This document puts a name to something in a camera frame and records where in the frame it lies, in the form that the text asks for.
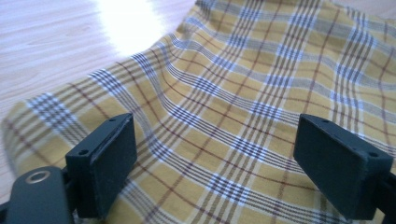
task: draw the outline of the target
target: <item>wooden floor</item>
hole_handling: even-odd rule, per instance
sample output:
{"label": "wooden floor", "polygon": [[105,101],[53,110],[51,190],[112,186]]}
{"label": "wooden floor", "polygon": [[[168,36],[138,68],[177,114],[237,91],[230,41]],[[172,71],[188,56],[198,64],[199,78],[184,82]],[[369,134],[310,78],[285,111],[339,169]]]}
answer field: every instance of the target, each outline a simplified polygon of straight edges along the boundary
{"label": "wooden floor", "polygon": [[[338,0],[396,19],[395,0]],[[194,0],[0,2],[0,120],[12,106],[150,47]],[[0,141],[0,203],[14,180]]]}

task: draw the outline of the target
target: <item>wooden table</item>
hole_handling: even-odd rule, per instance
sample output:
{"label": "wooden table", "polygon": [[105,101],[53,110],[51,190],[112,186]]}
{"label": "wooden table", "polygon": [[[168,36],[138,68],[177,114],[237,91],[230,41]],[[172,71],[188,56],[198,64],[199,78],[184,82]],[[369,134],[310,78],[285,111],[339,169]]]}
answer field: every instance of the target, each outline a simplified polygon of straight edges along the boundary
{"label": "wooden table", "polygon": [[[338,0],[396,19],[395,0]],[[0,120],[12,106],[147,49],[174,31],[193,0],[0,3]],[[0,203],[15,177],[0,141]]]}

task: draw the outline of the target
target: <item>checkered blanket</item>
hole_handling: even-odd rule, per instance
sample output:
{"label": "checkered blanket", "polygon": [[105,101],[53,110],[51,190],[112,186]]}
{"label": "checkered blanket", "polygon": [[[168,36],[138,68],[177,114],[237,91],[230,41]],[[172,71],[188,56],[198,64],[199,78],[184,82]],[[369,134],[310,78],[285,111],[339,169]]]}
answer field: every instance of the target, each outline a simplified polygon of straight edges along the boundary
{"label": "checkered blanket", "polygon": [[298,118],[396,156],[395,47],[393,21],[327,1],[198,0],[150,49],[17,104],[7,153],[18,174],[63,167],[132,112],[138,159],[107,223],[347,223],[292,157]]}

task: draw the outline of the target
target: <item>tablecloth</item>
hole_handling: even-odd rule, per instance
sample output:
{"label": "tablecloth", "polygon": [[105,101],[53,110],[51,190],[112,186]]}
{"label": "tablecloth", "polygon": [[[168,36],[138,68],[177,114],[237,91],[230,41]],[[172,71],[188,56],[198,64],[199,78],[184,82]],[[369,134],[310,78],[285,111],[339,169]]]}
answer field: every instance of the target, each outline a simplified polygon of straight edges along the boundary
{"label": "tablecloth", "polygon": [[138,159],[106,223],[348,223],[292,157],[298,118],[395,157],[395,46],[394,21],[329,1],[198,0],[151,48],[15,105],[7,154],[18,175],[64,167],[131,112]]}

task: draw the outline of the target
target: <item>towel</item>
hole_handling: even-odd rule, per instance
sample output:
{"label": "towel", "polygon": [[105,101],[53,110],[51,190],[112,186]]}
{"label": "towel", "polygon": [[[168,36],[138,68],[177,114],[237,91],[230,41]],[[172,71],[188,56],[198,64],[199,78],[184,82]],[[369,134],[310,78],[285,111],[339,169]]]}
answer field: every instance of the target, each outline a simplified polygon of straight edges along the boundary
{"label": "towel", "polygon": [[395,157],[395,47],[394,21],[329,1],[198,0],[151,48],[16,104],[7,154],[18,175],[64,167],[130,112],[138,158],[106,223],[348,223],[292,156],[298,118]]}

